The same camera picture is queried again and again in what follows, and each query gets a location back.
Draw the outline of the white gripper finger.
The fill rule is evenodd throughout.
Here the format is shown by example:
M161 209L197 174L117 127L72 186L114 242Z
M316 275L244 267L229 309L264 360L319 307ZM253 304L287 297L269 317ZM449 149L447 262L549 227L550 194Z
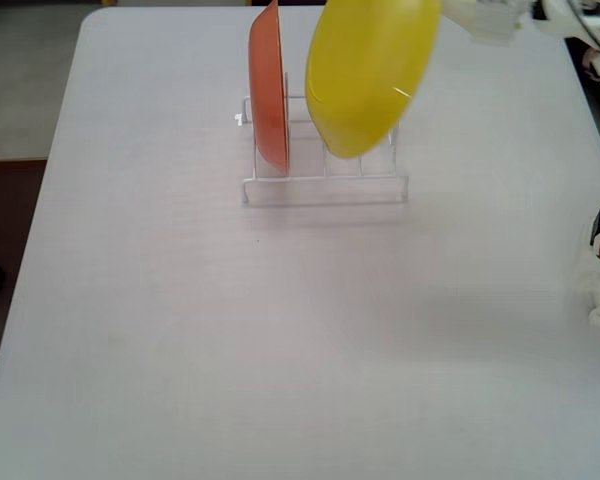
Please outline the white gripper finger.
M475 0L443 0L442 15L475 35Z

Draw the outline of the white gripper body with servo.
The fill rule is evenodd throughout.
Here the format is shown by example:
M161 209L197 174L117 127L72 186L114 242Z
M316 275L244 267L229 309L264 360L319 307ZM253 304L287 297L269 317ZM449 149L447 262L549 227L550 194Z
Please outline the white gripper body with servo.
M473 36L480 40L509 41L528 14L526 0L478 0L475 6Z

